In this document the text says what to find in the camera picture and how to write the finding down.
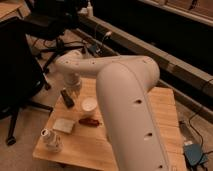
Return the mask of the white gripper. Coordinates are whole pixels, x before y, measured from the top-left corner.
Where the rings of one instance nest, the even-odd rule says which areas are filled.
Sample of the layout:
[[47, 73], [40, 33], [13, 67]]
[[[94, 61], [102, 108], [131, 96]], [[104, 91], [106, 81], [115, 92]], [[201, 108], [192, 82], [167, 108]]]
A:
[[64, 76], [65, 90], [61, 91], [61, 95], [67, 108], [71, 108], [75, 105], [71, 97], [78, 97], [82, 88], [82, 80], [79, 74], [71, 73]]

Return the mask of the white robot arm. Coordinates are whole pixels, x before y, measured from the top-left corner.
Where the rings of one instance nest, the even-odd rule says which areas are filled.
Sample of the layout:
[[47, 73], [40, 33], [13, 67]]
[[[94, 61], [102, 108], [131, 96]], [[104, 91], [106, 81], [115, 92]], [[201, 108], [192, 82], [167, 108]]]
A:
[[119, 171], [171, 171], [148, 97], [160, 76], [143, 55], [82, 59], [70, 52], [56, 60], [65, 80], [96, 79], [96, 97]]

